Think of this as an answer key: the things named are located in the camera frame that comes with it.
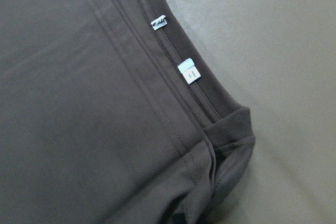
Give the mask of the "dark brown t-shirt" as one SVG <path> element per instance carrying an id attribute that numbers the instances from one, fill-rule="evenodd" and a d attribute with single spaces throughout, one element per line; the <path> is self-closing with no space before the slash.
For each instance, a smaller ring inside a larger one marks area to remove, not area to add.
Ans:
<path id="1" fill-rule="evenodd" d="M 1 0 L 1 223 L 206 223 L 254 144 L 166 0 Z"/>

